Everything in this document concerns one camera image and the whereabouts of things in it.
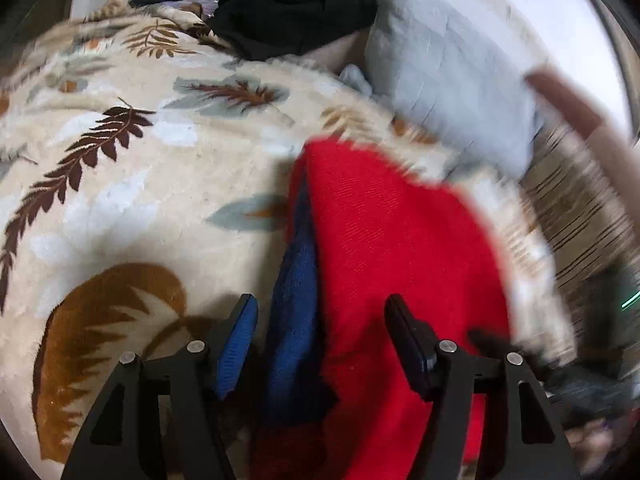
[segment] green light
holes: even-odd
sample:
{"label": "green light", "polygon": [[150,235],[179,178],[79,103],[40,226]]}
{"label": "green light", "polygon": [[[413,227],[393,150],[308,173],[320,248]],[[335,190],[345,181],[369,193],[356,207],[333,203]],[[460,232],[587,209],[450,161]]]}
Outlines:
{"label": "green light", "polygon": [[631,297],[631,299],[630,299],[630,300],[625,301],[625,303],[623,303],[623,304],[622,304],[621,309],[622,309],[622,310],[625,310],[628,306],[630,306],[630,305],[634,304],[634,303],[638,300],[638,298],[640,298],[640,292],[636,292],[636,293]]}

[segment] pillow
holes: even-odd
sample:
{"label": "pillow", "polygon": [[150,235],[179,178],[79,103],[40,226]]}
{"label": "pillow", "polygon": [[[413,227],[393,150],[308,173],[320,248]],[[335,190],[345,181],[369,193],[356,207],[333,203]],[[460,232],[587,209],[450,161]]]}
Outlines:
{"label": "pillow", "polygon": [[378,0],[365,50],[374,94],[441,139],[520,178],[535,100],[491,40],[441,0]]}

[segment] black metal bracket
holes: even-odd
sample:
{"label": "black metal bracket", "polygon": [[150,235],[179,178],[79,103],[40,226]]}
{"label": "black metal bracket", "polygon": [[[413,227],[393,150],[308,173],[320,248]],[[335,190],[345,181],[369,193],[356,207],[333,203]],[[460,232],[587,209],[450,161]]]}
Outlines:
{"label": "black metal bracket", "polygon": [[398,294],[385,323],[412,390],[433,409],[408,480],[454,480],[462,466],[474,394],[486,394],[476,480],[577,480],[572,452],[551,405],[521,355],[468,354],[439,340]]}
{"label": "black metal bracket", "polygon": [[[165,479],[159,395],[171,397],[185,479],[234,480],[218,431],[216,384],[232,334],[240,330],[232,357],[241,367],[256,322],[255,298],[243,294],[229,318],[204,341],[147,362],[124,352],[80,429],[62,480]],[[233,376],[227,382],[235,387]]]}

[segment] metal screw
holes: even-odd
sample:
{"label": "metal screw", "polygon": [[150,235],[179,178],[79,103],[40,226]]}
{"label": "metal screw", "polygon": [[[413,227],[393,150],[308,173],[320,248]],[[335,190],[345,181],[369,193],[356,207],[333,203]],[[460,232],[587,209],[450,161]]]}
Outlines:
{"label": "metal screw", "polygon": [[206,345],[204,344],[204,341],[200,341],[199,339],[196,339],[195,341],[191,341],[187,345],[187,351],[191,352],[192,354],[199,354],[204,350],[205,346]]}
{"label": "metal screw", "polygon": [[446,352],[447,354],[453,354],[453,352],[455,352],[458,349],[458,345],[456,345],[453,341],[449,339],[443,339],[442,341],[440,341],[438,346],[440,347],[440,350],[442,350],[443,352]]}
{"label": "metal screw", "polygon": [[507,361],[512,365],[520,366],[523,362],[523,359],[520,354],[516,354],[516,352],[510,352],[507,354]]}
{"label": "metal screw", "polygon": [[129,351],[123,352],[122,355],[120,356],[120,362],[124,365],[131,364],[135,360],[136,360],[135,352],[129,352]]}

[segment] beige blanket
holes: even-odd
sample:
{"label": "beige blanket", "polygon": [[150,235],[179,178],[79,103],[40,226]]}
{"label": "beige blanket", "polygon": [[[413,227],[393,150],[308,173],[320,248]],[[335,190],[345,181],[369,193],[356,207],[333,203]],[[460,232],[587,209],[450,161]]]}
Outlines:
{"label": "beige blanket", "polygon": [[[446,179],[486,228],[514,340],[572,356],[554,259],[516,183],[331,75],[219,52],[191,13],[112,5],[92,20],[41,38],[0,99],[0,416],[41,478],[59,478],[123,351],[174,352],[244,292],[259,342],[290,170],[314,135]],[[229,449],[240,477],[246,440]]]}

